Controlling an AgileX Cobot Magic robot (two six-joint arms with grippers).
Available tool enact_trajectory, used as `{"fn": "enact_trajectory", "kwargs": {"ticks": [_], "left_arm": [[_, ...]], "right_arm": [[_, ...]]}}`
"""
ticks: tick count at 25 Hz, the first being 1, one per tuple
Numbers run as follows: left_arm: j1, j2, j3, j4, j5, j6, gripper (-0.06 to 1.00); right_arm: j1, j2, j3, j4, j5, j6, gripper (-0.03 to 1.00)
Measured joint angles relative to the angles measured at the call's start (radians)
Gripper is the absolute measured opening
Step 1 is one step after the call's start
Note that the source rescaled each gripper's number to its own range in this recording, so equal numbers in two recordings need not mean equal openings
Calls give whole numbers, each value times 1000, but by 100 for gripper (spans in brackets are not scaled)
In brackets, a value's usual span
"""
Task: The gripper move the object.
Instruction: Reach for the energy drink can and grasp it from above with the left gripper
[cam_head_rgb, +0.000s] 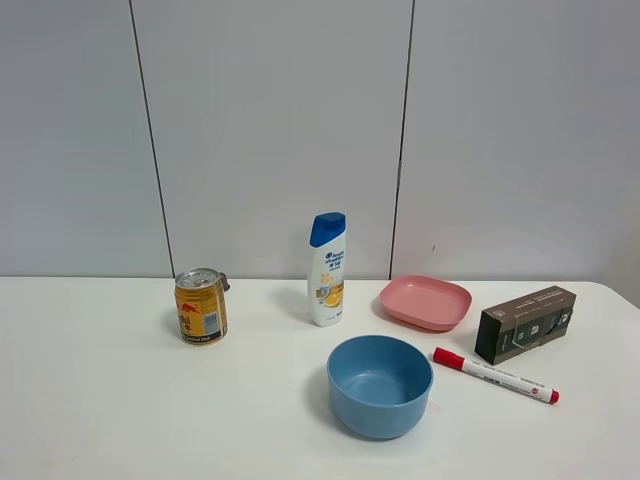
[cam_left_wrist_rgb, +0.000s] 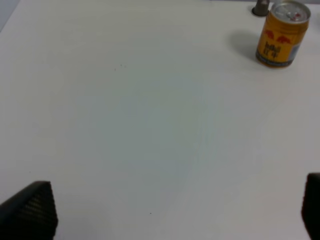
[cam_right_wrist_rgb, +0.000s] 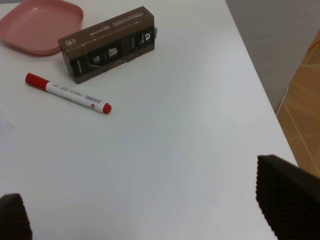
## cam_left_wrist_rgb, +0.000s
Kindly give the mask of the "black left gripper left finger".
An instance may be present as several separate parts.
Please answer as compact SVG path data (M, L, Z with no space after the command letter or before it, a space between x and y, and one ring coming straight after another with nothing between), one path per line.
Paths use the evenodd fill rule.
M2 240L52 240L58 223L49 181L35 181L0 205Z

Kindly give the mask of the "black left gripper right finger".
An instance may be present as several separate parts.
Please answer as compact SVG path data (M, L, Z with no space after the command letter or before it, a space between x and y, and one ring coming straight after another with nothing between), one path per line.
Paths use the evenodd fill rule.
M306 178L301 208L304 227L311 240L320 240L320 173L309 173Z

